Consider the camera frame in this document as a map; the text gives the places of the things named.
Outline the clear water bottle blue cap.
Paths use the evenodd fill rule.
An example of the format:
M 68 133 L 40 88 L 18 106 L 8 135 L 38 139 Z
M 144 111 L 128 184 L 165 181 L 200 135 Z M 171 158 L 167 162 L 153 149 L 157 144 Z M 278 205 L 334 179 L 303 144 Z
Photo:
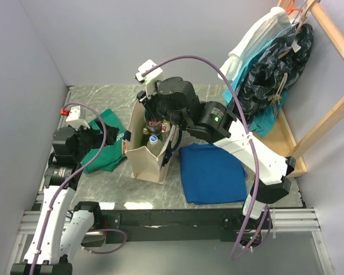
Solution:
M 163 148 L 163 142 L 155 135 L 151 135 L 147 142 L 147 149 L 155 156 L 158 157 Z

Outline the dark cola glass bottle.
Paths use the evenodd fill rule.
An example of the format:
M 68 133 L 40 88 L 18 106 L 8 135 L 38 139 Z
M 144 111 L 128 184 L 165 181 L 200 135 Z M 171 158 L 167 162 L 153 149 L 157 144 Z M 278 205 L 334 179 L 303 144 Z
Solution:
M 144 112 L 144 120 L 151 135 L 159 136 L 162 133 L 162 122 L 153 120 L 147 111 Z

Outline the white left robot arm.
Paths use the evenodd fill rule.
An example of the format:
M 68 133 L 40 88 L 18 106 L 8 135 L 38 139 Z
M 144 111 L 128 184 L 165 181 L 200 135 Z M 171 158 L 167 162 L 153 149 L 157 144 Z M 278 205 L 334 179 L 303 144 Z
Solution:
M 115 144 L 119 131 L 107 125 L 105 129 L 67 126 L 54 132 L 37 227 L 22 262 L 13 264 L 11 274 L 72 274 L 73 256 L 86 233 L 105 226 L 97 202 L 78 203 L 65 223 L 81 176 L 81 161 L 101 144 Z

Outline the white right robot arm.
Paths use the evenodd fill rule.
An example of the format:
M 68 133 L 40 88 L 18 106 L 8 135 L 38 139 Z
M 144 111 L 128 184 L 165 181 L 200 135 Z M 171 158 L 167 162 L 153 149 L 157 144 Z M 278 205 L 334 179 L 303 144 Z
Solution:
M 268 148 L 243 123 L 217 101 L 202 102 L 193 84 L 182 77 L 146 77 L 146 94 L 138 100 L 152 119 L 165 119 L 191 136 L 206 141 L 236 157 L 258 176 L 248 194 L 240 222 L 253 228 L 266 205 L 288 195 L 288 175 L 296 166 L 295 158 L 284 157 Z

